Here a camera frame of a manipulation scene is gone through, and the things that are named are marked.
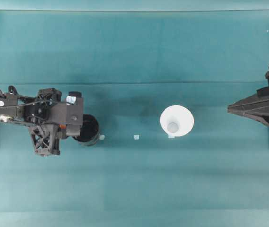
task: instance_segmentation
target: screw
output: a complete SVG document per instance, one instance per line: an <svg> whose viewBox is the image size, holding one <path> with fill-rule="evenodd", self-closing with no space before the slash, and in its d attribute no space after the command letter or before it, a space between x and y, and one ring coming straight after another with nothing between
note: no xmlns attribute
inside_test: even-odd
<svg viewBox="0 0 269 227"><path fill-rule="evenodd" d="M3 107L5 104L3 101L0 101L0 107Z"/></svg>

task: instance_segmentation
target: teal cloth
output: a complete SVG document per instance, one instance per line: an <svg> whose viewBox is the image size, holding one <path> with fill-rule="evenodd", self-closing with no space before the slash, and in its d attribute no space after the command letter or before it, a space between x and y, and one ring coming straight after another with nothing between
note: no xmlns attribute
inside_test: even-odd
<svg viewBox="0 0 269 227"><path fill-rule="evenodd" d="M0 124L0 226L269 226L269 129L226 112L268 64L269 11L0 11L0 88L81 91L105 135L43 158ZM161 129L170 105L187 136Z"/></svg>
<svg viewBox="0 0 269 227"><path fill-rule="evenodd" d="M269 9L269 0L0 0L0 10L219 11L264 9Z"/></svg>

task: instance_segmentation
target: white funnel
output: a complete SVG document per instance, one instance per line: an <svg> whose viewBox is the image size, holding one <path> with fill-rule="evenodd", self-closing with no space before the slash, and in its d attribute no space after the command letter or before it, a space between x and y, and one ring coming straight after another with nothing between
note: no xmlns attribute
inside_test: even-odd
<svg viewBox="0 0 269 227"><path fill-rule="evenodd" d="M172 105L166 108L160 118L163 130L170 136L184 136L194 126L194 117L185 107Z"/></svg>

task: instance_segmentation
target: white cone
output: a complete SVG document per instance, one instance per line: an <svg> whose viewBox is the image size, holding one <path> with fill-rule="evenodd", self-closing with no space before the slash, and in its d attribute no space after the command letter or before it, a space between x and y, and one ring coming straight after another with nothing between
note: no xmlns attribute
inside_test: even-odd
<svg viewBox="0 0 269 227"><path fill-rule="evenodd" d="M168 135L184 136L192 130L194 117L187 108L172 105L162 112L160 123Z"/></svg>

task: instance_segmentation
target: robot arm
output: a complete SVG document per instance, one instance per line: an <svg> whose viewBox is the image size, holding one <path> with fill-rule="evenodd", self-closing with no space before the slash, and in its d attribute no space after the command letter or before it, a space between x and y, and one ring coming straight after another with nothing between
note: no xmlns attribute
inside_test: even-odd
<svg viewBox="0 0 269 227"><path fill-rule="evenodd" d="M69 136L77 141L91 139L95 143L98 123L85 121L87 114L83 114L82 94L69 92L63 101L61 96L62 92L49 88L39 90L36 97L27 97L9 86L7 93L0 90L0 121L28 127L35 153L41 156L59 155L60 139Z"/></svg>

